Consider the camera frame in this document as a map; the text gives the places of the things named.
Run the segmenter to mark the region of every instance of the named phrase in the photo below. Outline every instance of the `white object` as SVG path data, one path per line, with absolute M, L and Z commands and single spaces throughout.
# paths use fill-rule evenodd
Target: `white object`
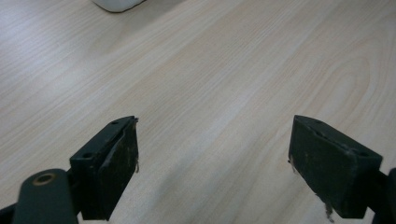
M 96 5 L 110 12 L 122 12 L 144 0 L 92 0 Z

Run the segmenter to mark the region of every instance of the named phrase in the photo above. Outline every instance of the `table surface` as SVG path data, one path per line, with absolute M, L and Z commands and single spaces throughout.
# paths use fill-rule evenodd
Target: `table surface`
M 396 1 L 148 0 L 108 13 L 3 0 L 0 206 L 135 115 L 140 172 L 109 223 L 330 223 L 287 163 L 293 116 L 375 150 L 387 174 L 395 87 Z

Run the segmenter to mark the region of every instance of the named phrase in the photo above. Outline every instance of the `screw hole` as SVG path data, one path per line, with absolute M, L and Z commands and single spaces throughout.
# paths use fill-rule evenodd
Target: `screw hole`
M 84 158 L 84 159 L 89 159 L 89 158 L 92 158 L 92 156 L 93 156 L 93 154 L 92 154 L 91 152 L 88 152 L 88 153 L 84 153 L 84 154 L 82 155 L 82 158 Z
M 360 152 L 359 155 L 362 156 L 362 157 L 368 157 L 369 156 L 369 154 L 367 154 L 365 152 Z
M 33 185 L 43 186 L 52 182 L 54 178 L 55 178 L 55 174 L 53 173 L 43 174 L 35 178 L 35 180 L 33 181 Z

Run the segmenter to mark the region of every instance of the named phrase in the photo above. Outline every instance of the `black mechanical arm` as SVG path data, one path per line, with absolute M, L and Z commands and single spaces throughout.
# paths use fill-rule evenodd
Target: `black mechanical arm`
M 126 185 L 138 171 L 135 117 L 117 119 L 70 158 L 69 171 L 32 175 L 17 203 L 0 210 L 0 223 L 78 223 L 109 219 Z M 326 123 L 295 116 L 289 161 L 308 186 L 343 218 L 396 223 L 396 169 L 379 171 L 382 157 Z
M 27 178 L 18 202 L 0 210 L 0 223 L 78 223 L 107 219 L 138 172 L 137 118 L 117 119 L 70 158 L 66 172 L 50 169 Z
M 370 207 L 374 224 L 396 223 L 396 169 L 382 174 L 382 156 L 328 124 L 295 116 L 289 161 L 340 217 L 363 218 Z

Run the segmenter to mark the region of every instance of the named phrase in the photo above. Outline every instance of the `wood grain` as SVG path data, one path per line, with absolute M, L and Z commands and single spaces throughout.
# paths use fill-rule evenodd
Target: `wood grain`
M 3 0 L 0 206 L 135 115 L 140 173 L 109 223 L 330 223 L 287 163 L 292 117 L 377 151 L 387 174 L 395 87 L 395 1 L 148 0 L 112 14 Z

